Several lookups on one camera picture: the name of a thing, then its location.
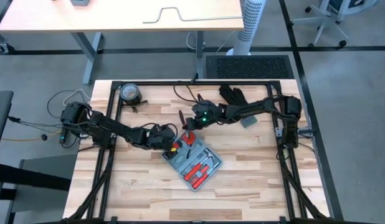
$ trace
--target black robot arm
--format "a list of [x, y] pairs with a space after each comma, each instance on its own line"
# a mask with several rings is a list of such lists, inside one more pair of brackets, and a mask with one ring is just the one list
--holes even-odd
[[61, 114], [61, 122], [72, 134], [77, 137], [88, 134], [95, 144], [104, 148], [111, 147], [113, 135], [117, 135], [135, 147], [170, 151], [176, 137], [168, 124], [153, 124], [151, 129], [144, 126], [131, 128], [93, 111], [88, 104], [78, 102], [67, 105]]
[[[280, 102], [284, 113], [281, 113], [275, 103]], [[287, 147], [298, 147], [298, 121], [302, 112], [302, 104], [298, 98], [294, 96], [276, 95], [265, 98], [247, 105], [224, 105], [216, 106], [209, 100], [201, 100], [192, 107], [195, 117], [184, 117], [179, 112], [183, 129], [195, 130], [206, 128], [211, 124], [234, 124], [239, 120], [261, 113], [270, 113], [277, 118], [282, 119], [284, 123], [282, 140]]]

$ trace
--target roll of tape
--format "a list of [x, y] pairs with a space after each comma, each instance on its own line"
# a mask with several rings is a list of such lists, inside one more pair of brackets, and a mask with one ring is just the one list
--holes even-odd
[[127, 105], [136, 106], [141, 103], [143, 96], [137, 85], [129, 83], [124, 85], [120, 90], [120, 97]]

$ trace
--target gray tool case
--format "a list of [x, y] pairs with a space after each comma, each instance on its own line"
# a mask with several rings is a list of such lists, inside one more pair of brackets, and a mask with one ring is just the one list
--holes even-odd
[[[189, 145], [185, 141], [186, 138], [195, 138], [195, 140], [191, 145]], [[223, 161], [219, 155], [212, 151], [208, 145], [199, 139], [198, 136], [192, 131], [186, 131], [183, 133], [183, 135], [176, 142], [181, 143], [181, 147], [177, 149], [177, 154], [170, 159], [166, 159], [166, 156], [163, 157], [176, 170], [182, 181], [192, 191], [197, 192], [216, 173]], [[200, 163], [202, 164], [199, 171], [192, 175], [190, 179], [185, 180], [185, 177], [193, 169], [193, 167]], [[194, 188], [194, 183], [197, 183], [199, 178], [204, 175], [204, 168], [208, 173], [208, 177], [198, 187], [196, 186], [196, 188]]]

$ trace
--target wooden table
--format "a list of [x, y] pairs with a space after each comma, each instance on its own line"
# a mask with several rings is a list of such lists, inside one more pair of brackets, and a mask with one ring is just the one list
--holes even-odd
[[[300, 97], [295, 80], [281, 80], [285, 95]], [[98, 80], [92, 94], [91, 105], [103, 113], [107, 110], [111, 80]], [[264, 86], [239, 86], [248, 102], [268, 96]], [[219, 86], [191, 86], [192, 92], [214, 103], [225, 103]], [[178, 110], [185, 117], [192, 116], [191, 103], [180, 100], [172, 86], [140, 86], [148, 105], [141, 106], [139, 113], [122, 109], [121, 122], [128, 126], [140, 126], [155, 122], [174, 123], [181, 130]], [[177, 86], [178, 93], [190, 98], [185, 86]], [[113, 165], [108, 205], [105, 219], [117, 216], [118, 220], [279, 220], [288, 216], [277, 147], [271, 116], [257, 115], [258, 123], [244, 129], [241, 124], [212, 126], [197, 131], [224, 160], [214, 177], [199, 192], [192, 192], [177, 173], [161, 157], [161, 152], [144, 151], [131, 147], [118, 138]], [[300, 127], [307, 125], [305, 115]], [[301, 143], [311, 146], [307, 139]], [[91, 145], [85, 140], [81, 147]], [[98, 149], [80, 152], [69, 190], [64, 217], [76, 211], [92, 187]], [[328, 215], [326, 200], [316, 159], [306, 147], [295, 149], [300, 180], [306, 194]], [[295, 211], [298, 200], [293, 192]], [[94, 217], [98, 216], [98, 203]]]
[[[91, 74], [101, 31], [198, 30], [197, 72], [203, 78], [203, 30], [239, 30], [242, 19], [183, 22], [176, 10], [166, 9], [154, 24], [162, 7], [178, 7], [183, 19], [242, 16], [239, 0], [90, 0], [88, 6], [73, 6], [69, 0], [13, 0], [0, 23], [1, 32], [70, 32], [88, 57], [83, 83]], [[97, 32], [93, 44], [83, 32]]]

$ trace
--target black stand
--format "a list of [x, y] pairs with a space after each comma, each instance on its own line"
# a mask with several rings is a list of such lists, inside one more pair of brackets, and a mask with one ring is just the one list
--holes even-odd
[[0, 182], [30, 185], [55, 190], [69, 190], [70, 179], [42, 174], [0, 164]]

